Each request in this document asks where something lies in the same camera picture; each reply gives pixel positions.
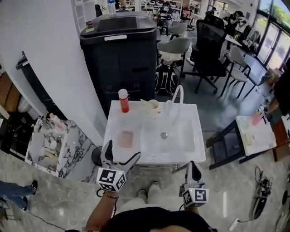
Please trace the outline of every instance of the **sink drain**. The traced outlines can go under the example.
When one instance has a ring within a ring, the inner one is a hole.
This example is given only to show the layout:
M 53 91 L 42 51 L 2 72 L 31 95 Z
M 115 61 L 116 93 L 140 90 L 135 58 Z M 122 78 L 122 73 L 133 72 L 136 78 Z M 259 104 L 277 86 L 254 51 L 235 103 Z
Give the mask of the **sink drain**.
M 160 136 L 161 136 L 161 138 L 162 139 L 167 139 L 167 137 L 168 137 L 168 134 L 166 134 L 165 132 L 162 132 L 161 134 L 160 134 Z

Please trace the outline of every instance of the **blue jeans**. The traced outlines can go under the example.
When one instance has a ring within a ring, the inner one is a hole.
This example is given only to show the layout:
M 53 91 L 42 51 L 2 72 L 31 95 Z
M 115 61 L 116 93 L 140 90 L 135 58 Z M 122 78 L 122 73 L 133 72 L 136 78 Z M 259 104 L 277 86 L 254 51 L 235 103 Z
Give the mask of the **blue jeans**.
M 0 197 L 7 197 L 20 208 L 24 208 L 26 206 L 26 202 L 21 197 L 32 195 L 33 193 L 34 188 L 32 185 L 21 187 L 18 184 L 0 181 Z

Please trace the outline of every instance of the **marble sink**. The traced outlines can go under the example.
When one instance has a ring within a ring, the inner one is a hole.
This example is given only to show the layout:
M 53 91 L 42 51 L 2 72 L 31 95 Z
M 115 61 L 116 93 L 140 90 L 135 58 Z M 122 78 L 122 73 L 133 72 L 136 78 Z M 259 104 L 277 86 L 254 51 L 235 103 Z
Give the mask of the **marble sink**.
M 165 102 L 159 102 L 163 108 Z M 141 152 L 137 164 L 179 164 L 193 160 L 205 161 L 203 135 L 196 105 L 183 104 L 176 127 L 164 123 L 164 118 L 148 116 L 140 101 L 129 101 L 129 112 L 121 111 L 119 101 L 112 101 L 104 144 L 113 141 L 114 162 L 126 162 L 133 154 Z M 172 106 L 173 116 L 179 105 Z M 122 145 L 130 141 L 130 146 Z
M 56 177 L 94 183 L 97 177 L 97 166 L 92 162 L 92 152 L 96 146 L 73 121 L 64 122 L 68 126 L 67 133 L 59 134 L 53 129 L 47 129 L 45 124 L 38 132 L 41 120 L 40 118 L 37 120 L 29 141 L 25 162 Z M 56 170 L 48 168 L 52 161 L 44 155 L 44 150 L 49 150 L 52 138 L 61 142 Z

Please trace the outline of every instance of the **white faucet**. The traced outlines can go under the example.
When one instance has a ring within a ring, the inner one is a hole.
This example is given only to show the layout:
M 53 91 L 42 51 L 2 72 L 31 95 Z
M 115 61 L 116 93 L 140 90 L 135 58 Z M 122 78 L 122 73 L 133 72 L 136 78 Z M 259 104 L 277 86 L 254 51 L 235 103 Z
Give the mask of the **white faucet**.
M 180 90 L 180 101 L 179 101 L 179 108 L 178 108 L 178 111 L 177 111 L 177 114 L 176 114 L 176 117 L 174 118 L 174 120 L 172 121 L 172 126 L 175 126 L 177 121 L 178 121 L 178 118 L 179 118 L 179 115 L 180 115 L 180 111 L 181 111 L 181 106 L 183 104 L 183 98 L 184 98 L 184 92 L 183 92 L 183 87 L 181 85 L 178 85 L 176 90 L 175 90 L 175 93 L 174 93 L 174 96 L 172 98 L 172 100 L 168 100 L 164 106 L 164 115 L 166 117 L 169 116 L 169 113 L 170 113 L 170 110 L 172 108 L 172 105 L 176 99 L 176 96 L 177 96 L 177 93 L 178 91 Z

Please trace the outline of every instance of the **white cube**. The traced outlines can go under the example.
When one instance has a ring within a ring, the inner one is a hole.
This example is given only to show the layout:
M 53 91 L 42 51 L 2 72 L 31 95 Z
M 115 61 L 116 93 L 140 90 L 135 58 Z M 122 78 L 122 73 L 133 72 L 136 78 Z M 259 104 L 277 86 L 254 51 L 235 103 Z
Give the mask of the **white cube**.
M 208 202 L 209 189 L 188 188 L 182 193 L 184 207 L 198 207 Z
M 119 192 L 126 180 L 124 171 L 103 168 L 98 170 L 97 183 L 103 190 Z

